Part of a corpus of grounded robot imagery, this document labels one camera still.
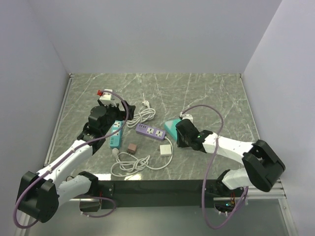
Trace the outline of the brown cube charger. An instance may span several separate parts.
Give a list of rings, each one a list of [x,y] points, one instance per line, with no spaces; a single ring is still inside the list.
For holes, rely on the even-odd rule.
[[[127,153],[135,154],[137,151],[137,145],[136,144],[129,144],[126,151],[127,151]]]

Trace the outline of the teal triangular power strip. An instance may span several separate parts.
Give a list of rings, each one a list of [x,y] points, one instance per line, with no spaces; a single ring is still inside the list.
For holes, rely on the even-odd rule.
[[[165,131],[175,140],[177,141],[177,131],[176,125],[181,121],[181,119],[173,119],[168,120],[164,123]]]

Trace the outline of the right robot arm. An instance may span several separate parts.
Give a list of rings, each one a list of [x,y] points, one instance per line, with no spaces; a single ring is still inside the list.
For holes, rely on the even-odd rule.
[[[263,140],[242,142],[208,130],[200,132],[188,119],[181,120],[175,127],[178,147],[218,154],[244,166],[237,170],[227,170],[218,178],[216,191],[221,196],[229,195],[234,189],[252,185],[260,191],[269,192],[285,171],[285,164]]]

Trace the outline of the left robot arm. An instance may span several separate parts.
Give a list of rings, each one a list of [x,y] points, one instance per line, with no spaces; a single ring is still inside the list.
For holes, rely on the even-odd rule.
[[[58,208],[68,200],[85,195],[88,198],[103,200],[100,195],[98,178],[88,172],[66,181],[66,177],[82,162],[92,157],[104,144],[108,131],[116,121],[132,120],[136,106],[122,101],[119,104],[103,105],[101,102],[90,111],[87,123],[72,146],[54,162],[36,173],[26,172],[20,182],[17,200],[13,211],[16,226],[23,228],[17,220],[21,211],[45,223]]]

